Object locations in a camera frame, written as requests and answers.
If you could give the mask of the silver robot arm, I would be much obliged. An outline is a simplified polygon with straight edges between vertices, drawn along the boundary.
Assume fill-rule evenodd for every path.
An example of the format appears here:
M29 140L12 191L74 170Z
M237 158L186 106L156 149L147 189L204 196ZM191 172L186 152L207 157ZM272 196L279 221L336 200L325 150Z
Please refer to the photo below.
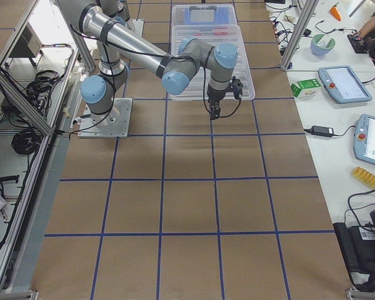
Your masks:
M109 52L117 51L155 74L172 95L181 94L199 70L209 71L202 98L212 120L222 117L220 102L226 94L232 93L235 100L242 101L243 84L233 76L237 46L214 46L188 37L182 41L179 54L173 56L128 29L127 1L56 1L56 6L74 33L98 42L104 53L102 63L107 68L117 62Z

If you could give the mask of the person forearm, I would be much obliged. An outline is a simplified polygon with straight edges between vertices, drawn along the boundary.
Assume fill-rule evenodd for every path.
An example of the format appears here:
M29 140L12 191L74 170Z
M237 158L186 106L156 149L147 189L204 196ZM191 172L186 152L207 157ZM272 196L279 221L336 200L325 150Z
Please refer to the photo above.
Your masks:
M360 38L365 37L367 34L369 34L372 30L375 29L375 16L372 17L370 20L368 20L362 28L358 31L358 36Z

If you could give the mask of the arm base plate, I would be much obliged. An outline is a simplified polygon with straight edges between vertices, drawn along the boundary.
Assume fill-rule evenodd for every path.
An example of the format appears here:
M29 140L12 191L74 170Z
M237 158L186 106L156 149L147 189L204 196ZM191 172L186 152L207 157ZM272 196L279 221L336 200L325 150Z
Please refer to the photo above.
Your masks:
M116 97L112 111L102 116L91 114L88 105L85 113L89 117L83 118L77 135L79 138L126 138L133 106L133 98Z
M127 40L138 40L143 38L144 21L142 19L130 19L126 21Z

